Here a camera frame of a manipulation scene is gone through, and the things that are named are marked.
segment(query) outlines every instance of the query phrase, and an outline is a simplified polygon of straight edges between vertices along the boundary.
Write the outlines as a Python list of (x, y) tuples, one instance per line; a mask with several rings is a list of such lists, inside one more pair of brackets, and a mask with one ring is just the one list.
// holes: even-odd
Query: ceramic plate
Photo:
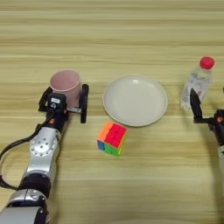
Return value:
[(153, 79), (130, 75), (113, 81), (102, 97), (108, 114), (119, 123), (140, 127), (154, 123), (166, 111), (168, 99)]

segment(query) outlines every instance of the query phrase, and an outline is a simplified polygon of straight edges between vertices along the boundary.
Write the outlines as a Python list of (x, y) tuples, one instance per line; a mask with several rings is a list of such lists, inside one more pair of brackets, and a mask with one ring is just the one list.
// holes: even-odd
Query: wood grain surface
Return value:
[[(52, 224), (221, 224), (223, 198), (214, 134), (193, 124), (179, 97), (200, 57), (216, 61), (205, 116), (223, 108), (223, 0), (2, 0), (0, 147), (28, 136), (45, 119), (38, 101), (50, 77), (77, 70), (90, 85), (87, 124), (66, 129), (49, 199)], [(129, 128), (121, 157), (97, 149), (109, 116), (102, 93), (114, 79), (142, 74), (167, 91), (164, 117)], [(19, 183), (29, 145), (4, 160)], [(0, 189), (0, 208), (11, 190)]]

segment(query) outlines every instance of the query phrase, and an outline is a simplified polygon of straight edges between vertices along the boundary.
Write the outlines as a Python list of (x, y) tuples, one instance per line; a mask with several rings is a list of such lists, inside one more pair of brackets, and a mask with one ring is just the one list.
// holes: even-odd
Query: colorful cube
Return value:
[(106, 122), (97, 139), (99, 150), (119, 157), (125, 144), (126, 133), (127, 129), (123, 126)]

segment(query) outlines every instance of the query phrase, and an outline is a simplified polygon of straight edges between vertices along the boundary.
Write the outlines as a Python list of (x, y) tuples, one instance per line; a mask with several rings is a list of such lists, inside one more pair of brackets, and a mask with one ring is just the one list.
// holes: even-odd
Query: red bottle cap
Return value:
[(206, 70), (211, 69), (214, 66), (214, 59), (210, 57), (203, 57), (200, 60), (199, 65)]

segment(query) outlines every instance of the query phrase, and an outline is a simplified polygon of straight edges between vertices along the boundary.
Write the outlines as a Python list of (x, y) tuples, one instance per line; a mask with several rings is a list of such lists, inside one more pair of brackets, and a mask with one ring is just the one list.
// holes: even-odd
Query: white water bottle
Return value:
[(212, 68), (214, 66), (214, 59), (210, 57), (203, 57), (200, 60), (199, 66), (193, 70), (189, 79), (186, 81), (182, 95), (181, 95), (181, 107), (183, 109), (190, 109), (190, 93), (193, 88), (198, 94), (200, 101), (202, 102), (205, 94), (209, 90), (212, 82)]

